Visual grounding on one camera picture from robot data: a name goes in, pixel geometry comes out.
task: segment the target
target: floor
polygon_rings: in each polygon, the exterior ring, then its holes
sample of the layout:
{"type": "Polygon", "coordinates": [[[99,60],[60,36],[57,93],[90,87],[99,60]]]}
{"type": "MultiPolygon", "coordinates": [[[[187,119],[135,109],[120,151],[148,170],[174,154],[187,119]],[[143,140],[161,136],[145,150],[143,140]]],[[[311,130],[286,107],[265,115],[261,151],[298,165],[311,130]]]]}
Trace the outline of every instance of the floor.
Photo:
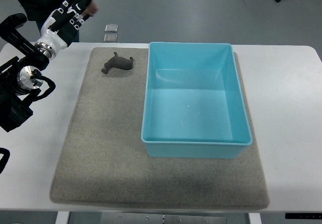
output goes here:
{"type": "MultiPolygon", "coordinates": [[[[54,211],[0,211],[1,224],[55,224],[57,212],[54,211]]],[[[218,213],[211,216],[184,216],[139,213],[100,213],[71,212],[68,224],[249,224],[248,215],[244,213],[218,213]]]]}
{"type": "MultiPolygon", "coordinates": [[[[322,58],[322,0],[94,1],[100,10],[82,26],[81,42],[103,42],[105,26],[118,24],[119,43],[308,45],[322,58]]],[[[24,11],[17,0],[0,0],[0,22],[21,12],[24,11]]],[[[18,31],[29,41],[36,41],[40,36],[34,22],[27,22],[18,31]]],[[[5,44],[0,39],[0,49],[5,44]]],[[[56,216],[56,212],[0,211],[0,224],[44,223],[44,220],[55,223],[56,216]]],[[[238,219],[234,223],[248,223],[247,215],[234,217],[238,219]]],[[[261,217],[264,224],[322,223],[285,220],[283,213],[264,213],[261,217]]],[[[100,222],[101,213],[96,212],[72,212],[69,218],[69,224],[100,222]]]]}

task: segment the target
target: metal object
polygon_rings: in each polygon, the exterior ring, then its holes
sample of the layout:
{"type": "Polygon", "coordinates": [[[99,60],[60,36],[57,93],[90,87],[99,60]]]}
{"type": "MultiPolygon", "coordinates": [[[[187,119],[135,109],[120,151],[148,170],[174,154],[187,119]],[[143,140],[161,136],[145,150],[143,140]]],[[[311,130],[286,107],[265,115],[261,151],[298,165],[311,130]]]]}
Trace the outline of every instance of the metal object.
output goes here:
{"type": "Polygon", "coordinates": [[[117,34],[106,34],[104,37],[105,43],[115,43],[117,40],[117,34]]]}
{"type": "Polygon", "coordinates": [[[35,47],[42,52],[48,59],[52,56],[56,57],[55,50],[48,44],[42,42],[36,42],[35,47]]]}
{"type": "Polygon", "coordinates": [[[55,224],[68,224],[69,211],[59,211],[55,224]]]}
{"type": "Polygon", "coordinates": [[[225,217],[193,216],[193,215],[164,215],[164,224],[226,224],[225,217]]]}
{"type": "Polygon", "coordinates": [[[25,66],[18,73],[17,80],[21,88],[25,90],[34,90],[34,89],[38,89],[42,85],[43,83],[42,80],[30,79],[30,77],[33,75],[34,70],[37,70],[37,73],[39,75],[42,75],[40,70],[34,66],[25,66]]]}
{"type": "Polygon", "coordinates": [[[248,213],[250,224],[262,224],[261,215],[259,213],[248,213]]]}
{"type": "Polygon", "coordinates": [[[119,26],[117,24],[108,24],[108,25],[105,26],[105,32],[114,32],[114,33],[116,33],[118,27],[119,26]]]}
{"type": "Polygon", "coordinates": [[[166,224],[162,214],[103,212],[100,224],[166,224]]]}

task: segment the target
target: felt mat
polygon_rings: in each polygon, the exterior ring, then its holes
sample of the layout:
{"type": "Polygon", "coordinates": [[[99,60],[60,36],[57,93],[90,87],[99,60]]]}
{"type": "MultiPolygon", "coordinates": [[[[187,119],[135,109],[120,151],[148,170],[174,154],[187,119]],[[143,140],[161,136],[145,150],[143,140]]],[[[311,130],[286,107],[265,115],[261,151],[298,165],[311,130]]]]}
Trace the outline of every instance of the felt mat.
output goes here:
{"type": "Polygon", "coordinates": [[[93,49],[57,164],[51,200],[135,209],[267,207],[266,182],[247,102],[254,142],[235,159],[147,155],[140,138],[147,56],[148,49],[93,49]],[[133,69],[113,68],[103,74],[101,69],[114,51],[125,58],[132,56],[133,69]]]}

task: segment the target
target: plastic container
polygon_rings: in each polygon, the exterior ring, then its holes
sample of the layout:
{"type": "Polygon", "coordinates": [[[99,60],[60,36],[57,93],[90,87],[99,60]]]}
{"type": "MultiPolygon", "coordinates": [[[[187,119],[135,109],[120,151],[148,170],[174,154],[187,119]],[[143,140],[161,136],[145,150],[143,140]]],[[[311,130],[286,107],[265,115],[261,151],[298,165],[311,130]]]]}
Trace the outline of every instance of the plastic container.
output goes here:
{"type": "Polygon", "coordinates": [[[232,159],[252,144],[230,44],[150,43],[141,139],[152,157],[232,159]]]}

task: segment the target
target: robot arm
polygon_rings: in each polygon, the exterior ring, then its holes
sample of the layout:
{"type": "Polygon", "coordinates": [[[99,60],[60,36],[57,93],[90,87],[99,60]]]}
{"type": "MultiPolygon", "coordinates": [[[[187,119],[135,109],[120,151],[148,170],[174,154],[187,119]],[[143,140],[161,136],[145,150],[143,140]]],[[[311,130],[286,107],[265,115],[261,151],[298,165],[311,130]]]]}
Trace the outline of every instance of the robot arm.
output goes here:
{"type": "Polygon", "coordinates": [[[70,46],[80,26],[89,17],[80,18],[86,9],[86,1],[69,7],[70,1],[65,0],[51,13],[35,45],[16,30],[27,21],[24,14],[11,15],[0,23],[0,36],[25,55],[20,60],[14,57],[0,66],[0,126],[7,132],[33,115],[29,108],[32,102],[47,97],[55,89],[55,83],[41,71],[60,50],[70,46]],[[39,96],[44,81],[49,88],[39,96]],[[27,96],[21,100],[18,97],[21,95],[27,96]]]}

